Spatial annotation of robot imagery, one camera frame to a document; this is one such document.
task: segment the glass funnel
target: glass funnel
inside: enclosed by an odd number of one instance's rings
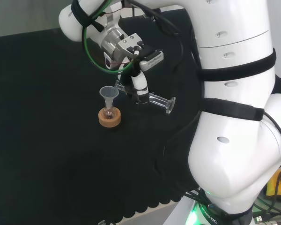
[[[113,107],[112,102],[118,96],[118,89],[112,86],[102,87],[100,89],[100,95],[105,99],[105,108],[103,109],[104,117],[109,120],[115,118],[117,111]]]

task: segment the velcro strap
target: velcro strap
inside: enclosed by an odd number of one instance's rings
[[[73,0],[71,5],[71,10],[73,12],[73,15],[77,19],[77,21],[83,26],[88,27],[89,25],[93,25],[99,32],[102,32],[104,30],[104,26],[100,23],[96,22],[92,15],[88,16],[83,9],[80,7],[80,4],[78,0]]]
[[[268,71],[275,65],[276,59],[276,51],[273,49],[273,53],[264,59],[235,67],[201,69],[198,71],[198,76],[201,81],[212,82],[246,78]]]
[[[220,116],[253,121],[261,121],[264,114],[264,109],[217,98],[202,99],[200,110]]]

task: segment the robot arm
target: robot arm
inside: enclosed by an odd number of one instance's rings
[[[102,2],[81,0],[80,6],[90,15]],[[235,69],[273,54],[266,0],[137,2],[149,8],[183,6],[194,27],[202,69],[207,72]],[[82,27],[70,6],[60,13],[59,23],[71,40],[81,41]],[[126,46],[118,48],[127,50]],[[205,98],[265,109],[281,126],[281,95],[271,95],[274,82],[274,67],[241,78],[231,73],[219,81],[205,80]],[[227,214],[246,212],[280,165],[281,135],[272,122],[202,112],[189,153],[189,167],[212,204]],[[212,224],[200,210],[196,214],[200,224]]]

